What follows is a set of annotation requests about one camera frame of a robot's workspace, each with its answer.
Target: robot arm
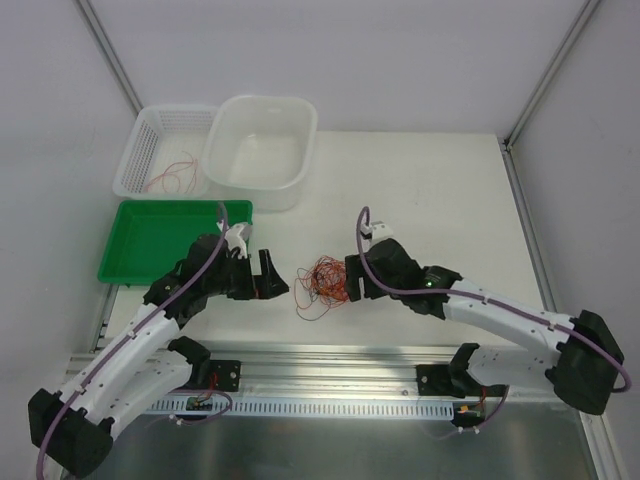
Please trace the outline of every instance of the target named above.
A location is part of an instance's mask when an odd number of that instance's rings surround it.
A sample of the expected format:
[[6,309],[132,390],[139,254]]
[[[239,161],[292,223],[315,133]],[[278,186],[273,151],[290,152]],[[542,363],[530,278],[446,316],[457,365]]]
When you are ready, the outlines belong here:
[[[42,445],[54,419],[66,408],[54,426],[46,453],[73,475],[84,477],[102,463],[127,425],[155,401],[183,385],[208,388],[210,352],[187,337],[176,339],[180,330],[205,308],[209,297],[268,299],[289,291],[268,250],[259,252],[262,274],[252,275],[246,250],[250,231],[245,223],[227,230],[224,239],[201,235],[187,257],[151,285],[124,331],[89,366],[56,393],[40,389],[29,401],[32,443]],[[154,314],[210,261],[220,242],[220,253],[206,271]],[[144,368],[167,342],[167,351]]]
[[[617,391],[618,373],[626,372],[621,367],[624,356],[600,316],[583,311],[573,318],[540,311],[491,293],[457,272],[420,267],[387,225],[360,224],[360,254],[345,259],[351,301],[388,295],[418,314],[473,325],[523,347],[465,343],[446,378],[429,377],[432,389],[464,397],[482,386],[515,385],[553,391],[585,413],[604,412],[610,394]],[[366,253],[362,239],[369,241]],[[625,381],[624,390],[630,386],[628,376]]]

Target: white table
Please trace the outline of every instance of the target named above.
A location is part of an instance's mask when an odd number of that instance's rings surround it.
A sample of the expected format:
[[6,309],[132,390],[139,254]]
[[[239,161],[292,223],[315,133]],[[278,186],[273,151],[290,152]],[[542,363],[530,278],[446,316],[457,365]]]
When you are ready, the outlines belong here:
[[[343,258],[356,252],[356,216],[363,205],[371,207],[373,220],[393,228],[421,265],[445,266],[541,307],[495,136],[318,132],[304,198],[287,212],[254,215],[250,251],[269,248],[292,286],[298,267],[308,268],[323,254]],[[131,319],[146,290],[120,288],[107,338]],[[304,345],[508,343],[474,327],[416,315],[388,298],[347,304],[305,322],[295,313],[292,293],[261,302],[210,299],[183,333],[201,341]]]

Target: gray wall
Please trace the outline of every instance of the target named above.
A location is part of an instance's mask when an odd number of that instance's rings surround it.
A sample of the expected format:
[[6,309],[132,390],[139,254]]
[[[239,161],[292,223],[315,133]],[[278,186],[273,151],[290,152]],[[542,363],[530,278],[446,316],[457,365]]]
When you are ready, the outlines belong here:
[[[640,382],[640,3],[608,0],[517,144],[564,308],[601,313]],[[638,388],[607,414],[640,478]]]
[[0,477],[13,480],[37,453],[27,401],[59,385],[97,319],[134,117],[73,2],[4,2],[0,26]]
[[296,95],[322,130],[506,135],[583,0],[94,0],[145,104]]

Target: green tray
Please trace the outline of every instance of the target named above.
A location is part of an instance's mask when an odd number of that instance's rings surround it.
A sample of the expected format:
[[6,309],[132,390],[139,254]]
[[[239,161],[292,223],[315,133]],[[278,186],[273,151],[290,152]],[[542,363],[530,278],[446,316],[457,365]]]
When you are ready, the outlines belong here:
[[[224,204],[230,225],[251,223],[251,202],[229,200]],[[199,235],[220,233],[217,212],[217,201],[125,200],[113,222],[98,279],[151,285],[187,256]]]

